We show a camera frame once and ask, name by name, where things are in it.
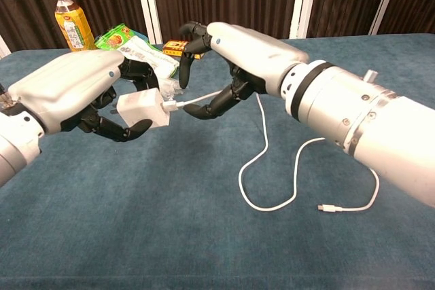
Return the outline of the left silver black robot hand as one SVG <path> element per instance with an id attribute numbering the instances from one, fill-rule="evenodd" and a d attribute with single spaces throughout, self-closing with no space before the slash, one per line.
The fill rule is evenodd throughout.
<path id="1" fill-rule="evenodd" d="M 150 129 L 150 119 L 123 127 L 99 115 L 116 98 L 113 84 L 119 79 L 131 81 L 138 91 L 159 87 L 150 64 L 117 50 L 70 52 L 12 84 L 7 89 L 12 104 L 1 112 L 12 116 L 26 111 L 46 134 L 80 128 L 115 142 L 132 141 Z"/>

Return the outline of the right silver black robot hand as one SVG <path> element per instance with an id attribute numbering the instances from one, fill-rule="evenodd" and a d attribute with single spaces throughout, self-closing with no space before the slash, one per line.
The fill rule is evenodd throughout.
<path id="1" fill-rule="evenodd" d="M 307 63 L 309 55 L 279 39 L 226 22 L 203 25 L 189 21 L 179 28 L 191 35 L 179 62 L 179 85 L 185 89 L 194 56 L 213 50 L 229 65 L 232 81 L 210 103 L 188 104 L 184 111 L 200 120 L 220 117 L 240 101 L 258 94 L 281 95 L 282 81 L 296 65 Z"/>

